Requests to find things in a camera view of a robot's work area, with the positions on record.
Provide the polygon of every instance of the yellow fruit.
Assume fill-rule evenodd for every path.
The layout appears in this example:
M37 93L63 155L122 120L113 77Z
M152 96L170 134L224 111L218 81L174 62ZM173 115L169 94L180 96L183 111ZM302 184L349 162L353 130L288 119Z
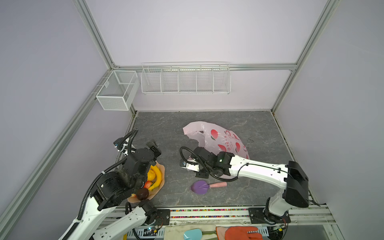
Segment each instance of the yellow fruit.
M148 188L149 191L153 190L155 187L158 187L162 179L161 172L158 167L151 166L151 169L156 173L156 182L150 188Z
M156 173L150 169L149 172L148 172L148 181L152 181L153 179L155 179L156 177Z

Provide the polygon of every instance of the white wall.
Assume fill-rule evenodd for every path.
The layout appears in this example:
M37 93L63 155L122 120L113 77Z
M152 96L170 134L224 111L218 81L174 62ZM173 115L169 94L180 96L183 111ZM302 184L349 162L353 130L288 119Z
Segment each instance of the white wall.
M1 1L0 31L2 214L106 66L70 0Z
M294 63L326 0L87 0L117 65Z
M8 240L58 239L77 217L95 177L114 164L113 142L125 135L131 112L105 111L96 102Z
M276 113L346 240L382 239L383 12L343 0Z
M271 109L290 71L233 71L230 94L144 95L133 105L140 111Z

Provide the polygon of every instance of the pink handle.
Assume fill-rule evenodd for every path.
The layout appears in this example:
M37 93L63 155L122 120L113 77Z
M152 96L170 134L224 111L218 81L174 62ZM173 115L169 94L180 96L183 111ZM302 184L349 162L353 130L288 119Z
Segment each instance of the pink handle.
M226 186L227 186L227 182L218 182L218 183L209 185L209 187L226 187Z

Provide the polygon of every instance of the purple shovel blade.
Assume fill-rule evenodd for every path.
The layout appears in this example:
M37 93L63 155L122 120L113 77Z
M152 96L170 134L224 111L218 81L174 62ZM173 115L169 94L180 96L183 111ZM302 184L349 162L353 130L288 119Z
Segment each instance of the purple shovel blade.
M190 189L197 194L206 194L209 189L209 184L204 180L199 180L193 183Z

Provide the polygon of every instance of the dark brown fruit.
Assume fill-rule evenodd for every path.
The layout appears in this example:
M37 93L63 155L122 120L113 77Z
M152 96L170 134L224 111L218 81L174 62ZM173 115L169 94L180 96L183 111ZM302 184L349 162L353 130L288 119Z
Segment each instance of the dark brown fruit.
M146 189L146 188L141 188L141 189L139 189L139 190L137 191L137 193L136 193L136 197L137 197L140 201L142 201L142 200L144 200L144 199L147 199L148 196L149 196L149 191L148 191L148 189Z

